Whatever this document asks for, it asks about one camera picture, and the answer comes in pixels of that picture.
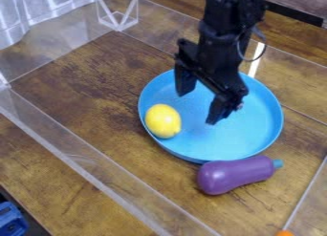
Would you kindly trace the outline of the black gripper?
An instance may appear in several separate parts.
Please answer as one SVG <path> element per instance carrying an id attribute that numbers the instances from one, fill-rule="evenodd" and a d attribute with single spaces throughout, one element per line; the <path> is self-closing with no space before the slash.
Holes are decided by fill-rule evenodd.
<path id="1" fill-rule="evenodd" d="M 177 40 L 175 54 L 175 89 L 181 97 L 202 83 L 216 94 L 210 105 L 206 122 L 215 125 L 243 107 L 248 87 L 239 76 L 239 66 L 246 60 L 254 26 L 240 31 L 219 33 L 204 21 L 199 22 L 199 41 Z"/>

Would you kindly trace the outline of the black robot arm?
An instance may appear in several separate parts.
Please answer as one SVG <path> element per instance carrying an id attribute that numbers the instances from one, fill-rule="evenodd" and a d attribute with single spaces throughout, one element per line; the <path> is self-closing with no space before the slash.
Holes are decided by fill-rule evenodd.
<path id="1" fill-rule="evenodd" d="M 216 124 L 243 105 L 248 87 L 239 75 L 251 37 L 263 37 L 256 24 L 263 20 L 264 0 L 206 0 L 199 21 L 199 40 L 177 40 L 175 89 L 181 97 L 197 83 L 215 94 L 206 122 Z"/>

